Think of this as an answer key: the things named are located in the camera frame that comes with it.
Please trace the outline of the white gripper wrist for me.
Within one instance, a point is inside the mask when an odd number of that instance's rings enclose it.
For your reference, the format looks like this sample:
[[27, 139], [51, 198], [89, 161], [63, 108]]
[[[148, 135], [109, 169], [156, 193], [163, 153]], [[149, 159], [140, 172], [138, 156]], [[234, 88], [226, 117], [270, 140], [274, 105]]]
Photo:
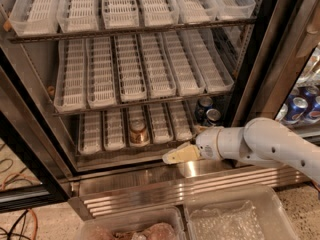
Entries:
[[221, 130], [222, 127], [207, 128], [206, 126], [197, 126], [195, 128], [195, 137], [179, 145], [177, 149], [164, 154], [162, 156], [163, 162], [166, 164], [178, 164], [196, 161], [200, 158], [200, 155], [209, 160], [221, 160], [222, 157], [218, 149], [218, 137]]

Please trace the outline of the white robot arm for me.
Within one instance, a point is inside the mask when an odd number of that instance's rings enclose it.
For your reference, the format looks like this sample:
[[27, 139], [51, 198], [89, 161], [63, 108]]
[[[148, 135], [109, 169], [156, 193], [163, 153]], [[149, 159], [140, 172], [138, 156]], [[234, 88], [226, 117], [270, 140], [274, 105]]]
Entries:
[[206, 128], [195, 143], [186, 142], [162, 156], [166, 164], [232, 159], [261, 167], [288, 165], [320, 183], [320, 147], [291, 131], [281, 123], [258, 117], [244, 127]]

